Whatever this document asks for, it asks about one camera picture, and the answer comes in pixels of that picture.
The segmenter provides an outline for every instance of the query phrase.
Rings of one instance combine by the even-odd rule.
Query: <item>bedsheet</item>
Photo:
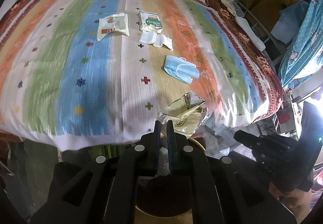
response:
[[[140,10],[159,15],[174,51],[138,42]],[[120,12],[130,36],[96,41],[99,18]],[[1,28],[0,129],[61,151],[134,143],[190,90],[230,127],[282,101],[277,76],[221,0],[22,0]],[[169,76],[166,55],[196,64],[200,78]]]

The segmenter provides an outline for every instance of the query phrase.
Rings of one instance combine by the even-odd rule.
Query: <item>silver screw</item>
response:
[[[98,164],[101,164],[103,163],[104,161],[106,160],[106,157],[105,156],[97,156],[95,161],[98,163]]]
[[[223,156],[221,158],[221,160],[222,160],[222,163],[227,164],[227,165],[232,162],[232,159],[230,157],[228,157],[228,156]]]
[[[191,146],[184,146],[184,147],[183,147],[183,150],[184,150],[185,152],[190,153],[190,152],[192,152],[192,151],[193,151],[193,147],[191,147]]]
[[[144,151],[145,150],[145,146],[143,146],[143,145],[136,145],[135,146],[135,150],[137,152]]]

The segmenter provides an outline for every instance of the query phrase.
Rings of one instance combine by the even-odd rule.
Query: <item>face mask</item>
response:
[[[190,84],[193,78],[200,77],[200,72],[195,64],[187,62],[185,58],[172,55],[166,56],[164,70],[167,74],[187,84]]]

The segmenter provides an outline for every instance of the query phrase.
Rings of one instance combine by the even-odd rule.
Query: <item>red cross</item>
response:
[[[144,76],[143,79],[142,79],[142,82],[144,82],[145,85],[147,85],[148,82],[150,82],[150,79],[148,79],[147,76]]]

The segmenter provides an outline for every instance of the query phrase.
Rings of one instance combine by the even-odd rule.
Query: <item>mask ear loop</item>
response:
[[[180,77],[180,76],[178,75],[178,68],[179,68],[180,66],[183,66],[183,65],[187,65],[187,66],[194,66],[194,67],[196,67],[196,65],[195,65],[195,64],[192,64],[192,63],[190,63],[190,64],[179,64],[178,66],[176,66],[176,69],[175,69],[176,75],[177,75],[178,77]]]

